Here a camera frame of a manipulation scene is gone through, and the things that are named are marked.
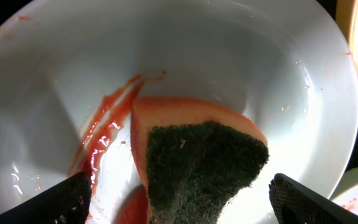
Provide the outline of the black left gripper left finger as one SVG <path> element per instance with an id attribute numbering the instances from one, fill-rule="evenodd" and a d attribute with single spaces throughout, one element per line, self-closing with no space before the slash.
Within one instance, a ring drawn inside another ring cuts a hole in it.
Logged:
<path id="1" fill-rule="evenodd" d="M 0 224 L 84 223 L 91 193 L 90 177 L 79 172 L 0 214 Z"/>

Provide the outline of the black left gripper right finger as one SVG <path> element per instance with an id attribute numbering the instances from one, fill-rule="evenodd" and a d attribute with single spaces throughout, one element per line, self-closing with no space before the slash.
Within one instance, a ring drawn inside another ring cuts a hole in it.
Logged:
<path id="1" fill-rule="evenodd" d="M 269 184 L 279 224 L 358 224 L 355 215 L 282 173 Z"/>

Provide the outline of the orange green sponge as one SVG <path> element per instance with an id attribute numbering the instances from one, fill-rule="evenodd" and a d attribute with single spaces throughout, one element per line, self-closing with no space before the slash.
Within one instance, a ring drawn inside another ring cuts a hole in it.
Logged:
<path id="1" fill-rule="evenodd" d="M 216 223 L 269 159 L 267 139 L 251 120 L 185 97 L 135 99 L 131 151 L 142 186 L 116 223 Z"/>

